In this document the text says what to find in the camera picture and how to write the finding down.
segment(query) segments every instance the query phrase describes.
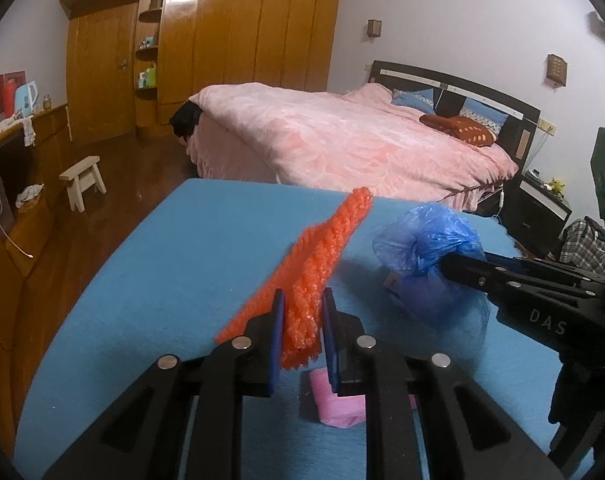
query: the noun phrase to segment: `white stool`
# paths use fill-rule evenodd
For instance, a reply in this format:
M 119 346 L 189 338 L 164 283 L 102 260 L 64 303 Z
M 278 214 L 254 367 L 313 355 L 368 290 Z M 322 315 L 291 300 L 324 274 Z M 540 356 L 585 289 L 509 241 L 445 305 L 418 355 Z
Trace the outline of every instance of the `white stool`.
M 72 211 L 76 207 L 81 213 L 85 210 L 82 192 L 89 189 L 94 184 L 102 194 L 106 193 L 105 183 L 103 182 L 100 170 L 98 169 L 99 162 L 100 157 L 98 155 L 88 156 L 60 174 L 61 180 L 69 182 L 69 185 L 67 186 L 67 195 L 69 196 L 69 205 Z

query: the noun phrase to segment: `silver bolt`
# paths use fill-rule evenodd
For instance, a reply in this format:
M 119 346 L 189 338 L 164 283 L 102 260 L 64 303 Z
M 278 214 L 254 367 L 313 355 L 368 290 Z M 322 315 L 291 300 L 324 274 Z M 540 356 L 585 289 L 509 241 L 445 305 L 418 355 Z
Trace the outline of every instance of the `silver bolt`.
M 431 361 L 439 368 L 447 368 L 452 363 L 447 354 L 434 354 L 431 357 Z
M 233 346 L 236 350 L 246 350 L 251 346 L 251 338 L 246 335 L 239 335 L 235 337 L 233 341 L 231 341 L 231 346 Z
M 158 359 L 156 364 L 161 370 L 171 370 L 178 364 L 178 358 L 175 355 L 171 354 L 163 355 L 163 357 Z
M 376 346 L 376 339 L 371 335 L 361 335 L 356 339 L 356 344 L 360 348 L 373 348 Z

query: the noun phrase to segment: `blue pillow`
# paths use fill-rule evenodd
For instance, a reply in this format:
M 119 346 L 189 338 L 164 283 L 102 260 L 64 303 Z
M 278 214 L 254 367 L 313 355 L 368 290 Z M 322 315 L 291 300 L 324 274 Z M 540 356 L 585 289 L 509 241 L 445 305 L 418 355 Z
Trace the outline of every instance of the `blue pillow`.
M 424 114 L 436 115 L 434 111 L 434 89 L 420 90 L 419 92 L 393 91 L 391 104 L 416 108 Z
M 505 125 L 505 121 L 509 117 L 504 112 L 491 108 L 483 103 L 468 97 L 465 99 L 465 104 L 460 114 L 463 117 L 468 117 L 477 123 L 485 126 L 494 136 L 494 140 L 498 139 L 500 130 Z

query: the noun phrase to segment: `blue gripper pad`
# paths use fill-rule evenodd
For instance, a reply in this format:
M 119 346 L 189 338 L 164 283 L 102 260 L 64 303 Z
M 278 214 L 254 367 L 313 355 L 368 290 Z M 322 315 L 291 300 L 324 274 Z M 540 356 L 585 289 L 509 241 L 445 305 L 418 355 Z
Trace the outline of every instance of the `blue gripper pad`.
M 331 384 L 331 391 L 339 392 L 339 357 L 336 354 L 336 341 L 334 339 L 331 316 L 325 294 L 323 294 L 323 341 L 325 343 L 325 357 L 327 358 L 327 375 Z
M 269 395 L 274 395 L 278 376 L 280 375 L 282 357 L 282 330 L 284 330 L 284 293 L 280 291 L 278 304 L 272 307 L 276 309 L 274 316 L 274 334 L 271 339 L 271 350 L 269 359 Z

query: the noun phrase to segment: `orange knitted towel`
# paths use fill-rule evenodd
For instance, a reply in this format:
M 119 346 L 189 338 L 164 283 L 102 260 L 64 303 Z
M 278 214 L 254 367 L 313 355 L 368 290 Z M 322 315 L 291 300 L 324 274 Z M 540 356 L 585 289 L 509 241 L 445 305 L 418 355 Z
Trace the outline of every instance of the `orange knitted towel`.
M 374 197 L 366 188 L 355 189 L 333 216 L 308 227 L 291 252 L 218 334 L 218 344 L 245 332 L 247 321 L 271 310 L 276 289 L 286 301 L 282 337 L 282 367 L 307 366 L 321 354 L 322 294 L 338 265 L 349 238 L 366 218 Z

